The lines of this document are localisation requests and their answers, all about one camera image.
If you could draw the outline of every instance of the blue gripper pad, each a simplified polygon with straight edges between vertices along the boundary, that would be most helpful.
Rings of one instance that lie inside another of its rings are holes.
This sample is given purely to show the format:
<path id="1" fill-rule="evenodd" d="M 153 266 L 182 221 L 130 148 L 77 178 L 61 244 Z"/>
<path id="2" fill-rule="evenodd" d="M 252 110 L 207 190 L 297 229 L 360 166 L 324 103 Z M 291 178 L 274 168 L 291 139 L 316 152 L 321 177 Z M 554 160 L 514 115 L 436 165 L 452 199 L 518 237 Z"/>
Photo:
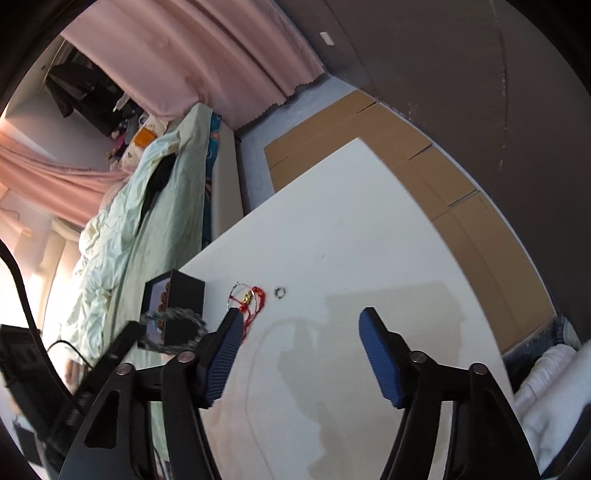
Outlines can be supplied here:
<path id="1" fill-rule="evenodd" d="M 242 313 L 231 309 L 214 334 L 222 335 L 223 338 L 212 340 L 204 355 L 206 370 L 202 371 L 200 376 L 206 386 L 203 398 L 210 405 L 222 396 L 234 359 L 242 343 L 243 324 Z"/>
<path id="2" fill-rule="evenodd" d="M 400 370 L 391 355 L 385 335 L 388 334 L 374 309 L 365 309 L 359 315 L 359 337 L 365 348 L 369 363 L 374 370 L 382 395 L 396 408 L 402 407 Z"/>

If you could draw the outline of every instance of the white table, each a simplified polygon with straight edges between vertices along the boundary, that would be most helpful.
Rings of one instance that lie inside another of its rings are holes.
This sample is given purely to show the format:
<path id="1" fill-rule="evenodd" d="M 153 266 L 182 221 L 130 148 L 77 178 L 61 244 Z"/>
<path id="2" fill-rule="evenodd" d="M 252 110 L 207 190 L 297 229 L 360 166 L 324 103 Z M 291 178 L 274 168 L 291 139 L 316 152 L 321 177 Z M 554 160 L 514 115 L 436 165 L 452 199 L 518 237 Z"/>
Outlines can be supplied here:
<path id="1" fill-rule="evenodd" d="M 203 412 L 228 480 L 378 479 L 402 412 L 385 400 L 358 335 L 374 306 L 411 349 L 486 364 L 511 398 L 480 305 L 446 244 L 397 178 L 359 139 L 304 173 L 191 260 L 216 329 L 236 281 L 267 305 L 223 397 Z M 283 286 L 282 300 L 273 289 Z M 449 431 L 449 406 L 441 431 Z M 447 442 L 431 469 L 441 478 Z"/>

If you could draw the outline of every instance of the gray floor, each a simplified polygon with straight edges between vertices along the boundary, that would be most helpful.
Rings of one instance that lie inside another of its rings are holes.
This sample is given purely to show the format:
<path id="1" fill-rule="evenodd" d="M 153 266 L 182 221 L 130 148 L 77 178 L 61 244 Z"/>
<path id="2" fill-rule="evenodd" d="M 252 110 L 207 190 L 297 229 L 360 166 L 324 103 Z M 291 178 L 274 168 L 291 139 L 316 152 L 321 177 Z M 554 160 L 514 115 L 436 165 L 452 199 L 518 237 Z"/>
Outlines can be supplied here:
<path id="1" fill-rule="evenodd" d="M 254 210 L 275 193 L 263 149 L 276 138 L 353 90 L 355 87 L 348 83 L 328 76 L 281 105 L 241 135 L 239 156 L 242 159 L 244 173 L 242 188 L 245 200 L 248 201 L 248 205 L 244 206 L 245 213 Z"/>

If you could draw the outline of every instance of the flattened cardboard box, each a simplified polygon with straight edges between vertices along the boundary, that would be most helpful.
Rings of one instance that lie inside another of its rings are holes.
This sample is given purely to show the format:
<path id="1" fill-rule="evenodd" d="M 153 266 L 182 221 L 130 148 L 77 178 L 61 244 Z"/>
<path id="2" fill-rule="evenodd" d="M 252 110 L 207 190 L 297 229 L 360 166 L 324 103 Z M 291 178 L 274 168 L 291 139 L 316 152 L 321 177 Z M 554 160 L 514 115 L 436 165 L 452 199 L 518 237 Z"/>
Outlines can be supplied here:
<path id="1" fill-rule="evenodd" d="M 382 159 L 433 222 L 501 351 L 553 318 L 534 267 L 495 208 L 428 138 L 364 93 L 347 95 L 265 148 L 275 191 L 354 138 Z"/>

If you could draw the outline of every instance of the pink curtain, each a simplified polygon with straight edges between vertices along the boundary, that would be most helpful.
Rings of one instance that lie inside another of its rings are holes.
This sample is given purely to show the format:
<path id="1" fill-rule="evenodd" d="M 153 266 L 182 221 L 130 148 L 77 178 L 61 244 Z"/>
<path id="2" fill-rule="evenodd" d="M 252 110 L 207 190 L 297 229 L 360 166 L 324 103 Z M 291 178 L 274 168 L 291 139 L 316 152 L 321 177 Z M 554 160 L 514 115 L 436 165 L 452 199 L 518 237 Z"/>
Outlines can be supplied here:
<path id="1" fill-rule="evenodd" d="M 114 183 L 128 174 L 56 164 L 0 132 L 0 179 L 9 190 L 85 226 Z"/>
<path id="2" fill-rule="evenodd" d="M 324 71 L 267 0 L 99 0 L 62 34 L 148 112 L 202 102 L 233 129 Z"/>

